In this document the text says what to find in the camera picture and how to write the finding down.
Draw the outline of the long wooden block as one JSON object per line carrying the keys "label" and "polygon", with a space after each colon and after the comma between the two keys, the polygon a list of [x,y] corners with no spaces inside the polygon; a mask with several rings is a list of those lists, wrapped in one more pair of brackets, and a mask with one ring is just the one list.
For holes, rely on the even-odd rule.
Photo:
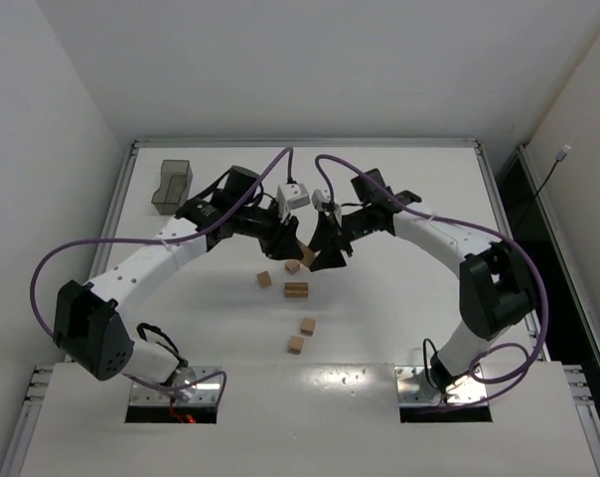
{"label": "long wooden block", "polygon": [[299,243],[299,246],[302,251],[302,258],[300,259],[300,262],[304,267],[310,268],[316,258],[316,254],[311,248],[302,242]]}

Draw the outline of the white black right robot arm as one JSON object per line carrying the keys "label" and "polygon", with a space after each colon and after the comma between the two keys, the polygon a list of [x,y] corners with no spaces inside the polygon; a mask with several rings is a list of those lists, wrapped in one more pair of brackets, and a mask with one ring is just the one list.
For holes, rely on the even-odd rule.
{"label": "white black right robot arm", "polygon": [[353,241],[376,232],[408,241],[448,268],[459,282],[461,322],[434,353],[428,369],[429,385],[443,392],[535,308],[537,292],[530,270],[510,244],[433,220],[419,196],[395,193],[377,169],[351,183],[362,205],[350,214],[342,213],[330,190],[312,195],[318,223],[309,244],[316,254],[310,268],[346,266]]}

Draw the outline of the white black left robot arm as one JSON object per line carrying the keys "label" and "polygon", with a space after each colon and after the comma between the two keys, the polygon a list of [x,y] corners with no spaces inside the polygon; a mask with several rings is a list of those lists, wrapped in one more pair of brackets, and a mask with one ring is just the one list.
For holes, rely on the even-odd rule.
{"label": "white black left robot arm", "polygon": [[187,360],[173,342],[150,342],[141,323],[127,325],[140,305],[172,275],[234,235],[257,239],[273,260],[301,259],[295,209],[309,204],[306,187],[288,180],[271,204],[260,207],[261,180],[233,166],[221,187],[188,199],[164,228],[116,266],[84,284],[74,280],[58,293],[53,341],[100,381],[122,374],[142,386],[176,395],[195,387]]}

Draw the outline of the translucent grey plastic bin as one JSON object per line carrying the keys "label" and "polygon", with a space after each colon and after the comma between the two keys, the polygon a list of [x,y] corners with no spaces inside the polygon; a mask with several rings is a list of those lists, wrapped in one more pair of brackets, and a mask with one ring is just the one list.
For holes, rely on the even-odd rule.
{"label": "translucent grey plastic bin", "polygon": [[187,201],[192,184],[192,169],[187,160],[164,160],[160,168],[160,184],[151,204],[162,216],[174,215]]}

